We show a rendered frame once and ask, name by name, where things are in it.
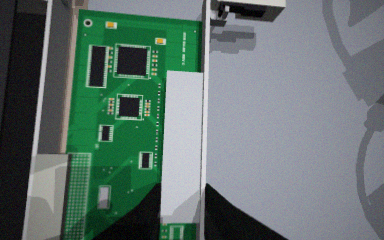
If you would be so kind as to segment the green circuit board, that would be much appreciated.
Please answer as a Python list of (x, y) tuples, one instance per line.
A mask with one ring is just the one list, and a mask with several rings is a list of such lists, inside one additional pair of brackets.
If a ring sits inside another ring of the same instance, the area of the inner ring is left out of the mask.
[(157, 183), (159, 240), (204, 240), (210, 26), (285, 7), (203, 0), (202, 21), (79, 9), (66, 154), (36, 154), (26, 240), (91, 240)]

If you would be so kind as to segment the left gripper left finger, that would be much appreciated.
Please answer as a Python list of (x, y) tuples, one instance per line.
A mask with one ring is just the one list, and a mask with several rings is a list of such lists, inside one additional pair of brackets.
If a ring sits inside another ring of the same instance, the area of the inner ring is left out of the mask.
[(159, 240), (161, 187), (157, 183), (135, 208), (91, 240)]

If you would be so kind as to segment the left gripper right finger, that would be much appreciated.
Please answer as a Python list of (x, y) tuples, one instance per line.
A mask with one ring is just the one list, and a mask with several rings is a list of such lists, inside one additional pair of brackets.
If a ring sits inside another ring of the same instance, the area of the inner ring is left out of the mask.
[(204, 238), (205, 240), (288, 240), (232, 205), (208, 183), (205, 187)]

